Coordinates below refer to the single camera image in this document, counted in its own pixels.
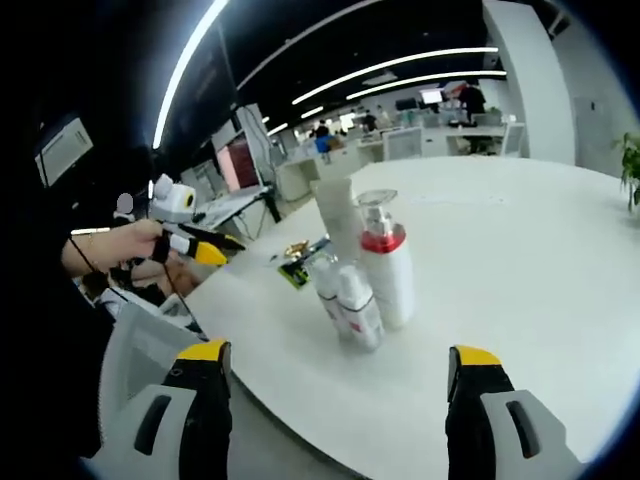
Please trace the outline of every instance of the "small gold object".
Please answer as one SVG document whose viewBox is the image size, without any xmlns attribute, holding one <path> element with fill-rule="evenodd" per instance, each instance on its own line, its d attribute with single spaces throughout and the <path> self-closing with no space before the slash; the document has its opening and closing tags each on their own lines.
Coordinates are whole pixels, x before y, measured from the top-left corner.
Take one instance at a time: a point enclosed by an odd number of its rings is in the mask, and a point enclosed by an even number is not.
<svg viewBox="0 0 640 480">
<path fill-rule="evenodd" d="M 302 256 L 307 248 L 309 248 L 309 240 L 291 244 L 285 249 L 284 256 L 293 260 L 297 260 Z"/>
</svg>

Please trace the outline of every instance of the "potted plant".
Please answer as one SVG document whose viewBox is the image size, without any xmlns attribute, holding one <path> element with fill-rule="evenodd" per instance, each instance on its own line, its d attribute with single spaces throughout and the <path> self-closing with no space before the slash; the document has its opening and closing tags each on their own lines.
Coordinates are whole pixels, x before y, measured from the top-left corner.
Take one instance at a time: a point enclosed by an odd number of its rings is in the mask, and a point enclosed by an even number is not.
<svg viewBox="0 0 640 480">
<path fill-rule="evenodd" d="M 622 186 L 629 189 L 629 211 L 640 204 L 640 137 L 625 133 L 615 145 L 622 150 Z"/>
</svg>

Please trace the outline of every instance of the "person's arm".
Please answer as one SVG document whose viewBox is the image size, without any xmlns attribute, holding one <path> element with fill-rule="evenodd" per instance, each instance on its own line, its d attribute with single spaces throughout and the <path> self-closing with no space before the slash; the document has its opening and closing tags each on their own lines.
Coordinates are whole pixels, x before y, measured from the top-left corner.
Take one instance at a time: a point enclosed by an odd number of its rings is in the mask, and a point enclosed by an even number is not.
<svg viewBox="0 0 640 480">
<path fill-rule="evenodd" d="M 73 241 L 94 269 L 106 272 L 125 260 L 151 256 L 155 241 L 161 235 L 159 223 L 140 220 L 105 233 L 77 235 Z M 71 277 L 86 275 L 92 270 L 71 240 L 62 248 L 61 261 Z"/>
</svg>

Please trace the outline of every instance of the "desk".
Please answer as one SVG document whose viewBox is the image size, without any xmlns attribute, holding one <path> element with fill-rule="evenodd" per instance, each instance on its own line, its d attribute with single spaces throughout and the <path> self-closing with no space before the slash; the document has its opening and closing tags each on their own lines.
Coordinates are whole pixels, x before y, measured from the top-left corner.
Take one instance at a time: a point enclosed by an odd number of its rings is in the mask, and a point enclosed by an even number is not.
<svg viewBox="0 0 640 480">
<path fill-rule="evenodd" d="M 376 480 L 446 479 L 448 348 L 497 355 L 592 460 L 640 375 L 640 224 L 619 180 L 552 162 L 446 157 L 373 164 L 356 193 L 395 188 L 418 312 L 373 354 L 341 348 L 312 287 L 268 266 L 324 233 L 314 201 L 252 243 L 187 303 L 284 424 Z"/>
<path fill-rule="evenodd" d="M 257 185 L 236 190 L 228 195 L 202 204 L 196 209 L 196 213 L 204 212 L 206 215 L 199 223 L 193 225 L 214 230 L 259 200 L 264 201 L 265 206 L 273 217 L 273 221 L 278 223 L 281 217 L 273 199 L 272 189 Z"/>
<path fill-rule="evenodd" d="M 297 158 L 278 166 L 278 188 L 282 197 L 291 202 L 310 192 L 311 180 L 344 178 L 367 163 L 367 157 L 360 155 L 358 141 L 352 140 L 343 148 L 326 154 Z"/>
<path fill-rule="evenodd" d="M 440 127 L 423 128 L 425 135 L 442 135 L 446 137 L 504 137 L 506 126 L 501 127 Z"/>
</svg>

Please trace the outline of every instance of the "cable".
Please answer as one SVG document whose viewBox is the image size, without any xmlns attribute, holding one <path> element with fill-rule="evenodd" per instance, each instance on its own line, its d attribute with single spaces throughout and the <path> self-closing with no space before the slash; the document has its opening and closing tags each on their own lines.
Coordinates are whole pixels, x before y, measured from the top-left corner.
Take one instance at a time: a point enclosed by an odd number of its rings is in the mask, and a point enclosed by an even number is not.
<svg viewBox="0 0 640 480">
<path fill-rule="evenodd" d="M 247 222 L 245 221 L 245 219 L 242 218 L 242 215 L 237 215 L 236 218 L 238 220 L 240 220 L 240 223 L 242 223 L 244 225 L 244 232 L 245 232 L 247 238 L 253 242 L 255 240 L 255 238 L 253 238 L 251 236 L 251 233 L 249 232 L 249 225 L 247 225 Z"/>
<path fill-rule="evenodd" d="M 195 333 L 197 333 L 199 335 L 201 334 L 204 337 L 204 338 L 201 337 L 203 340 L 205 340 L 205 341 L 208 340 L 206 338 L 206 335 L 205 335 L 204 331 L 200 327 L 200 324 L 196 320 L 196 316 L 193 314 L 193 312 L 191 311 L 191 309 L 187 305 L 187 302 L 184 300 L 184 297 L 182 295 L 180 295 L 180 293 L 178 293 L 178 290 L 176 289 L 176 286 L 173 283 L 173 280 L 171 279 L 171 275 L 169 275 L 169 269 L 167 268 L 167 265 L 165 263 L 162 264 L 162 268 L 164 268 L 164 273 L 167 276 L 167 280 L 169 282 L 169 285 L 171 286 L 171 292 L 175 293 L 177 295 L 177 297 L 180 299 L 180 302 L 182 302 L 182 306 L 184 307 L 184 309 L 187 311 L 187 313 L 191 317 L 191 321 L 193 322 L 193 325 L 197 329 L 197 330 L 193 330 L 193 331 L 195 331 Z"/>
<path fill-rule="evenodd" d="M 47 177 L 47 171 L 44 168 L 44 157 L 42 155 L 42 149 L 40 149 L 40 155 L 38 155 L 38 158 L 40 159 L 40 167 L 42 168 L 44 186 L 46 189 L 49 189 L 49 178 Z M 98 270 L 93 266 L 93 264 L 89 261 L 89 259 L 85 256 L 84 252 L 80 249 L 78 244 L 75 242 L 75 240 L 73 239 L 73 235 L 69 235 L 69 241 L 71 242 L 71 245 L 73 245 L 75 249 L 78 251 L 78 253 L 80 254 L 80 257 L 82 257 L 82 259 L 85 261 L 85 263 L 89 267 L 89 270 L 91 270 L 94 273 L 98 272 Z M 123 297 L 113 287 L 109 286 L 108 289 L 111 290 L 113 293 L 115 293 L 117 296 L 119 296 L 121 299 L 123 299 L 125 302 L 127 303 L 129 302 L 129 300 Z"/>
<path fill-rule="evenodd" d="M 260 225 L 258 226 L 258 231 L 256 232 L 256 238 L 260 238 L 260 233 L 262 233 L 262 227 L 264 226 L 264 219 L 267 216 L 267 206 L 264 206 L 264 210 L 262 210 L 262 217 L 260 218 Z"/>
<path fill-rule="evenodd" d="M 42 178 L 44 179 L 44 184 L 47 188 L 49 188 L 49 177 L 47 176 L 47 170 L 44 168 L 44 158 L 42 157 L 42 149 L 40 149 L 40 167 L 42 168 Z"/>
</svg>

